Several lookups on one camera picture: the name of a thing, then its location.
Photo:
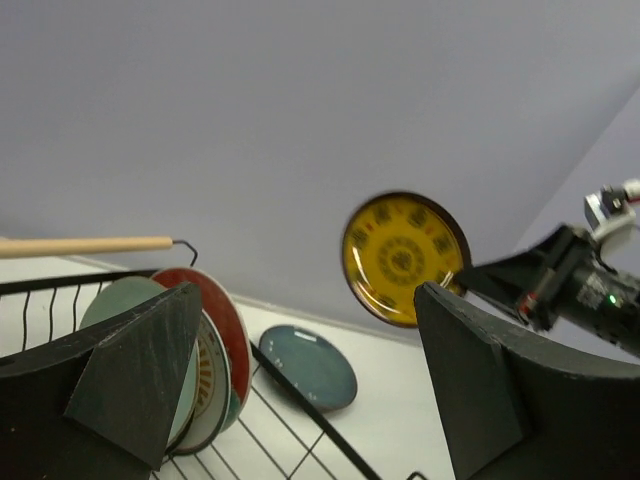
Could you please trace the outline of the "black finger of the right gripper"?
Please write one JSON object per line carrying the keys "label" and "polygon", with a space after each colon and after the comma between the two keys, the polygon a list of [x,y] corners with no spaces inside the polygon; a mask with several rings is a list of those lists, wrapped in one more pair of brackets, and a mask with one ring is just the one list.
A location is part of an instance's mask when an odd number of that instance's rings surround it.
{"label": "black finger of the right gripper", "polygon": [[530,313],[546,307],[549,301],[546,265],[549,241],[543,240],[527,250],[508,257],[464,267],[455,274],[455,283],[463,289],[471,288],[490,295],[517,295],[518,313]]}

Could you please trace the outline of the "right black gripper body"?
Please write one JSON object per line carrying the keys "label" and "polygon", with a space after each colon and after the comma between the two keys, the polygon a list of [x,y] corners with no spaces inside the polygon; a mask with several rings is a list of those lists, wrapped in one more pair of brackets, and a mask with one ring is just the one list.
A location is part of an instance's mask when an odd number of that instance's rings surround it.
{"label": "right black gripper body", "polygon": [[562,289],[594,250],[587,230],[567,224],[529,249],[525,256],[532,272],[519,299],[519,319],[534,330],[550,330],[558,317],[555,310]]}

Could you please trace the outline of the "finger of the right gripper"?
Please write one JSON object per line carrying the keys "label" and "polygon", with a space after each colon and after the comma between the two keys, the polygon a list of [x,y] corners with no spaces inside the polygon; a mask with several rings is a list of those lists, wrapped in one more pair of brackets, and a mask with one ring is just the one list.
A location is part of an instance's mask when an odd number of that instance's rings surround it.
{"label": "finger of the right gripper", "polygon": [[466,289],[465,299],[471,304],[480,307],[489,313],[501,315],[509,320],[520,320],[521,317],[516,308],[519,299],[517,295],[511,293],[500,293],[490,295],[471,288]]}

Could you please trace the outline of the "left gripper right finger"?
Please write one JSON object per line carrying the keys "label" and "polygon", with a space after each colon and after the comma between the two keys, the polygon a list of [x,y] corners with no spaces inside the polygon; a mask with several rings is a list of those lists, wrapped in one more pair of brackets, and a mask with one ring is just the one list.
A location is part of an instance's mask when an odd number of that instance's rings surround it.
{"label": "left gripper right finger", "polygon": [[433,283],[414,305],[458,479],[635,479],[639,368],[548,340]]}

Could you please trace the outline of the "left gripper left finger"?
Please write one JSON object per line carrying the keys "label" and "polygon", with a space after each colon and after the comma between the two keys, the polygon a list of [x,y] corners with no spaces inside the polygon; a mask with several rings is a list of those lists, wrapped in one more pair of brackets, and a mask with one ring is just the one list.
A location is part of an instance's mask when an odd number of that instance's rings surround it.
{"label": "left gripper left finger", "polygon": [[189,283],[1,360],[4,479],[147,479],[161,467],[196,342]]}

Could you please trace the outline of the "white orange sunburst plate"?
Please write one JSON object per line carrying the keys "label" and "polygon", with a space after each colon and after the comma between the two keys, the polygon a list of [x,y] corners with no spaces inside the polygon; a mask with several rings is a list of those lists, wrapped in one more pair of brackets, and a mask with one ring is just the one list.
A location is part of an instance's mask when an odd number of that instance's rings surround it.
{"label": "white orange sunburst plate", "polygon": [[202,311],[197,347],[199,376],[191,423],[174,455],[190,455],[209,446],[221,433],[231,406],[231,364],[224,342]]}

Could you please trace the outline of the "small yellow patterned dish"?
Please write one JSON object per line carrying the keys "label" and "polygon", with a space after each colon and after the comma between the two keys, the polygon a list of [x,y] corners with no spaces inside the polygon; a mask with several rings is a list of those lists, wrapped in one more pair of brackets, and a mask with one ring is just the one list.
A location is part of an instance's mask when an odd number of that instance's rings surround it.
{"label": "small yellow patterned dish", "polygon": [[459,223],[437,202],[410,191],[367,199],[342,234],[341,267],[349,290],[365,310],[394,327],[417,326],[414,292],[425,282],[465,297],[453,276],[470,264]]}

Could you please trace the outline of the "small blue patterned dish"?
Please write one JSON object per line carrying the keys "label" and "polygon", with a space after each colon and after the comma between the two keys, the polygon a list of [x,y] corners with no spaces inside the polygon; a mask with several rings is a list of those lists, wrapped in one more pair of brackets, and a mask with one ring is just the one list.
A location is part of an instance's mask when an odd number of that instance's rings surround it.
{"label": "small blue patterned dish", "polygon": [[233,425],[240,414],[241,408],[242,401],[236,390],[232,389],[229,398],[228,411],[220,432],[225,432]]}

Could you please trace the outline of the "red and teal floral plate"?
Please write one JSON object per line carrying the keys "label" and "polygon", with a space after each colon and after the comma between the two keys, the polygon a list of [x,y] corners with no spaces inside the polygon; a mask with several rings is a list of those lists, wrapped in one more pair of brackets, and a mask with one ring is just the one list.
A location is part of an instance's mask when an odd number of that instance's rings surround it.
{"label": "red and teal floral plate", "polygon": [[210,275],[190,267],[161,269],[151,278],[165,287],[190,282],[200,288],[203,309],[215,324],[231,360],[231,383],[242,410],[251,390],[251,344],[242,316],[228,292]]}

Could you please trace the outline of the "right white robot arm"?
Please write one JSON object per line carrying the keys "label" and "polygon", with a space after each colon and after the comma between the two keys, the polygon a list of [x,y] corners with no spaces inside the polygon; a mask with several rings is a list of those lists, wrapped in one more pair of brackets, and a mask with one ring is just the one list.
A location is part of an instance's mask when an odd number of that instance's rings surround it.
{"label": "right white robot arm", "polygon": [[536,332],[563,318],[639,355],[639,278],[606,265],[583,228],[562,224],[528,250],[467,266],[453,282]]}

